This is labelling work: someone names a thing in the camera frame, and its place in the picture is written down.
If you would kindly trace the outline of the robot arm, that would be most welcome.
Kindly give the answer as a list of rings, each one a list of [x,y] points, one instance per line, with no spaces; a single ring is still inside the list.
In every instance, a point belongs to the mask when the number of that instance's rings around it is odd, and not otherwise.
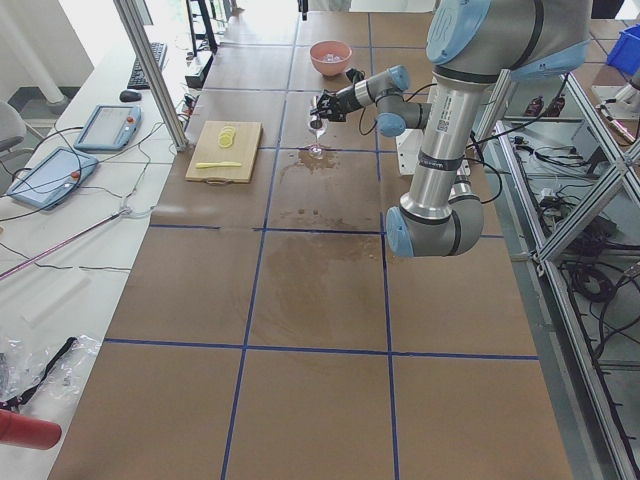
[[[409,74],[402,65],[314,99],[310,115],[316,121],[343,122],[372,105],[381,134],[422,131],[410,188],[386,214],[395,255],[457,256],[477,243],[483,208],[460,167],[477,136],[485,92],[503,71],[514,80],[532,80],[579,67],[591,13],[589,1],[439,1],[426,40],[435,82],[428,102],[404,99]]]

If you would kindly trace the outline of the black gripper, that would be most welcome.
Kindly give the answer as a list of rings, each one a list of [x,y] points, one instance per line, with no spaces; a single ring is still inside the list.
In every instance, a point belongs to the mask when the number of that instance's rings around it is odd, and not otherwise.
[[[310,114],[321,116],[331,122],[345,122],[349,113],[358,110],[358,100],[354,88],[339,91],[323,90],[312,98],[314,106]]]

